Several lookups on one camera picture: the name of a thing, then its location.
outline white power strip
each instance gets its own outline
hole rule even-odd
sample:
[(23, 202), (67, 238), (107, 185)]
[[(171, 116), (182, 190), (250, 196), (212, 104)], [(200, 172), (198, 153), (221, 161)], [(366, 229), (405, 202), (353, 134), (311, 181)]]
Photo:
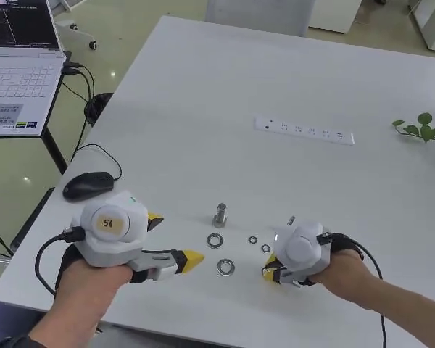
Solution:
[(329, 141), (336, 144), (355, 145), (353, 133), (342, 132), (339, 130), (305, 127), (303, 125), (294, 125), (270, 118), (255, 117), (254, 128), (258, 131), (286, 134), (288, 136), (302, 136), (305, 138)]

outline laptop keyboard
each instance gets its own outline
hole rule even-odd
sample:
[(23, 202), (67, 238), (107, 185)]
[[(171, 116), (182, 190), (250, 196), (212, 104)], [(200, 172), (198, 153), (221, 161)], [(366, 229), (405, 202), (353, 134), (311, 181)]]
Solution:
[(55, 81), (51, 66), (0, 68), (0, 98), (44, 98)]

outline sticker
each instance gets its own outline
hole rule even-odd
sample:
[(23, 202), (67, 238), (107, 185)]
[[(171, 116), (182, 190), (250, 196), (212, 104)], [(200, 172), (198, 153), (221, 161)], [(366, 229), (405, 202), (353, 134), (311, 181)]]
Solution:
[(28, 122), (28, 125), (26, 125), (26, 128), (35, 128), (37, 127), (37, 122)]
[(27, 122), (18, 122), (15, 128), (26, 128)]
[(100, 215), (96, 220), (96, 227), (99, 230), (120, 236), (124, 229), (123, 219), (117, 219), (106, 215)]
[(14, 126), (20, 116), (23, 104), (0, 104), (0, 125)]

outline washer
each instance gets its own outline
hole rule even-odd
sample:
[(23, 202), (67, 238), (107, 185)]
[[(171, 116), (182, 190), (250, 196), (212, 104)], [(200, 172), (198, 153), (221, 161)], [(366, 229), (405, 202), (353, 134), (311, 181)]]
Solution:
[(261, 246), (261, 251), (264, 253), (270, 252), (270, 246), (268, 246), (267, 244), (263, 244)]
[[(229, 266), (231, 266), (231, 269), (228, 272), (225, 272), (223, 270), (223, 265), (229, 265)], [(222, 276), (225, 276), (225, 277), (232, 276), (233, 272), (235, 272), (235, 264), (230, 259), (221, 259), (217, 263), (217, 271)]]
[(256, 244), (256, 243), (258, 242), (258, 238), (256, 238), (255, 236), (250, 236), (250, 237), (248, 238), (248, 242), (249, 242), (250, 244)]
[[(211, 242), (211, 239), (213, 238), (218, 238), (219, 239), (219, 243), (217, 244), (213, 244)], [(219, 233), (211, 233), (207, 238), (206, 238), (206, 242), (208, 244), (208, 246), (212, 249), (217, 249), (220, 248), (221, 245), (224, 244), (224, 238), (219, 234)]]

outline white chair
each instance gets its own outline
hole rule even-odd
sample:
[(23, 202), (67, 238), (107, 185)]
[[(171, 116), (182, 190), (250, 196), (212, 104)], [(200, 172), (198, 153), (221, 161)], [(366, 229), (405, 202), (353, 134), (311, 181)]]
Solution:
[[(71, 9), (81, 4), (85, 0), (49, 0), (51, 13), (54, 17), (63, 12), (71, 12)], [(96, 40), (91, 34), (79, 31), (78, 25), (74, 20), (56, 21), (55, 25), (61, 35), (67, 36), (72, 40), (85, 43), (90, 49), (96, 50)]]
[(315, 0), (208, 0), (206, 21), (305, 36)]

